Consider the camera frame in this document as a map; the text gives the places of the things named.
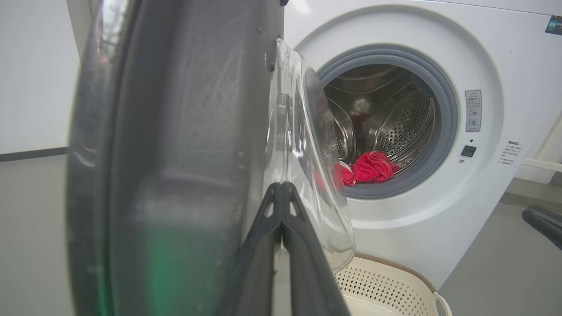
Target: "floor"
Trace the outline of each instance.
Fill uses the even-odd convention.
[[[517,189],[523,189],[525,184],[519,182]],[[545,195],[545,190],[531,187]],[[496,206],[439,289],[455,316],[562,314],[562,251],[521,218],[525,204],[548,205],[560,213],[562,208],[553,209],[557,205],[552,200],[562,197],[561,192],[543,196],[544,203],[534,196],[502,198],[513,205]]]
[[[65,156],[0,162],[0,315],[72,315]],[[562,251],[521,219],[562,213],[562,188],[515,180],[439,290],[455,316],[562,314]]]

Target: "washing machine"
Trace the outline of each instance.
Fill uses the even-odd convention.
[[[316,70],[340,158],[401,170],[346,188],[356,251],[441,287],[560,112],[562,3],[290,0],[284,41]]]

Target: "perforated plastic basket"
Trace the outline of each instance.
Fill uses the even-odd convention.
[[[426,278],[390,261],[356,254],[336,273],[336,281],[353,316],[438,316],[437,301],[452,316],[445,299]]]

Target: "washing machine drum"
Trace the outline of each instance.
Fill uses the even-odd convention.
[[[406,69],[360,66],[333,79],[325,92],[344,162],[382,151],[403,171],[431,140],[436,113],[432,92]]]

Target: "red towel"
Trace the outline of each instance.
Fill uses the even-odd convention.
[[[357,182],[384,182],[392,179],[400,167],[390,162],[387,155],[380,151],[368,151],[351,165]]]
[[[342,179],[343,179],[343,184],[345,184],[348,187],[352,187],[355,185],[355,176],[353,175],[353,171],[351,171],[351,168],[343,161],[339,162],[341,169],[342,169]]]

